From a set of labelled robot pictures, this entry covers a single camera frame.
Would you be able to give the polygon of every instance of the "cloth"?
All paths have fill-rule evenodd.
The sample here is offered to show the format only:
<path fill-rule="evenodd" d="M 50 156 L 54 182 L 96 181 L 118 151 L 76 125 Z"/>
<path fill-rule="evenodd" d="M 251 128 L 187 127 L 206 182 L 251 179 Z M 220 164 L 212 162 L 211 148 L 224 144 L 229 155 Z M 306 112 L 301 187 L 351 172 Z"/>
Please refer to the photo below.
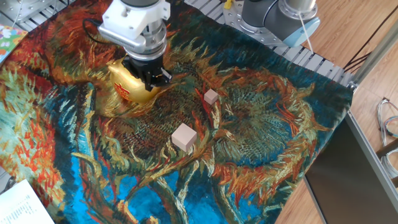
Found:
<path fill-rule="evenodd" d="M 5 61 L 0 166 L 57 223 L 274 223 L 353 93 L 174 1 L 174 79 L 147 104 L 128 102 L 107 69 L 124 50 L 82 28 L 109 4 L 74 2 Z M 188 152 L 171 143 L 182 123 L 198 133 Z"/>

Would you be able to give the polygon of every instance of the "wooden block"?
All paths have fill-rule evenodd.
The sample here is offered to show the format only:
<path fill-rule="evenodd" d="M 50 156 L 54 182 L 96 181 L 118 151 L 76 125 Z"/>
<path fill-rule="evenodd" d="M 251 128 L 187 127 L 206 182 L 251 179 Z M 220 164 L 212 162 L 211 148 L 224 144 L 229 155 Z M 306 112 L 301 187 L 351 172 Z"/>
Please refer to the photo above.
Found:
<path fill-rule="evenodd" d="M 207 91 L 205 93 L 205 101 L 207 103 L 209 103 L 210 105 L 215 103 L 215 101 L 217 101 L 217 99 L 218 99 L 218 93 L 216 93 L 214 90 L 210 89 L 209 91 Z"/>
<path fill-rule="evenodd" d="M 188 152 L 189 148 L 197 140 L 197 132 L 186 124 L 181 124 L 172 134 L 172 142 L 180 149 Z"/>

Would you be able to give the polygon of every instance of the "gold object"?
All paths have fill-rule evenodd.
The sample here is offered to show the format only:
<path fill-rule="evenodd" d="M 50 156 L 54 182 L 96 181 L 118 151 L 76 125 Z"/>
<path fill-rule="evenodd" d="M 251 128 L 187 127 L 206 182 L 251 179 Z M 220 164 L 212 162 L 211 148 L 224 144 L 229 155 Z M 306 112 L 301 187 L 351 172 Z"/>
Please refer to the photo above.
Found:
<path fill-rule="evenodd" d="M 129 70 L 123 66 L 122 61 L 123 58 L 108 65 L 114 89 L 128 101 L 147 103 L 158 94 L 160 87 L 154 87 L 152 91 L 147 91 L 145 84 L 139 78 L 132 76 Z"/>

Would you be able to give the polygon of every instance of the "red chinese character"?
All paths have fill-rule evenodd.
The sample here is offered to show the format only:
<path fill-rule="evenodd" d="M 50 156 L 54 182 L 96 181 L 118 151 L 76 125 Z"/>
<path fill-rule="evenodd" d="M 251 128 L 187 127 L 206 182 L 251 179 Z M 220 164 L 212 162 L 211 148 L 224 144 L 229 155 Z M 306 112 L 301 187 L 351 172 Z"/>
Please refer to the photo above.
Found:
<path fill-rule="evenodd" d="M 119 95 L 121 95 L 124 99 L 130 101 L 129 97 L 130 92 L 127 89 L 123 88 L 121 83 L 120 84 L 115 83 L 113 87 L 116 90 L 116 92 L 119 93 Z"/>

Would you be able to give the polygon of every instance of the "white cable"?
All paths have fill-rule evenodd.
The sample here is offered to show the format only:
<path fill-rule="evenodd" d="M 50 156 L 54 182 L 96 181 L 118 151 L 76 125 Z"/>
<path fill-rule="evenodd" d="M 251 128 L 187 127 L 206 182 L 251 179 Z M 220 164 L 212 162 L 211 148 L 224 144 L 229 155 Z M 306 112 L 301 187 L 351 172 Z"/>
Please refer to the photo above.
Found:
<path fill-rule="evenodd" d="M 18 10 L 18 13 L 17 13 L 17 17 L 15 18 L 14 23 L 12 24 L 12 28 L 14 28 L 15 23 L 16 23 L 17 20 L 18 20 L 19 13 L 21 13 L 21 9 L 22 9 L 22 4 L 23 4 L 23 3 L 24 3 L 24 0 L 21 0 L 21 6 L 19 7 L 19 10 Z"/>
<path fill-rule="evenodd" d="M 309 46 L 310 46 L 310 49 L 311 49 L 311 53 L 313 54 L 312 45 L 311 45 L 310 38 L 309 38 L 308 33 L 307 33 L 307 29 L 306 29 L 305 26 L 304 26 L 304 21 L 303 21 L 303 18 L 301 17 L 301 12 L 298 12 L 298 17 L 300 18 L 301 25 L 303 26 L 304 33 L 305 33 L 305 36 L 306 36 L 306 38 L 307 38 L 307 42 L 308 42 L 308 44 L 309 44 Z"/>
<path fill-rule="evenodd" d="M 382 115 L 382 106 L 384 103 L 391 104 L 395 109 L 397 108 L 394 104 L 392 104 L 388 100 L 382 100 L 377 106 L 377 123 L 379 123 L 381 139 L 383 141 L 383 147 L 387 145 L 387 141 L 386 141 L 387 130 L 386 130 L 386 127 L 383 123 L 382 116 L 381 116 Z M 381 159 L 380 159 L 381 165 L 383 166 L 384 170 L 387 172 L 387 174 L 390 178 L 398 177 L 398 170 L 391 164 L 391 161 L 390 161 L 390 154 L 395 153 L 395 152 L 398 152 L 398 149 L 395 149 L 395 150 L 387 153 L 385 156 L 381 157 Z"/>

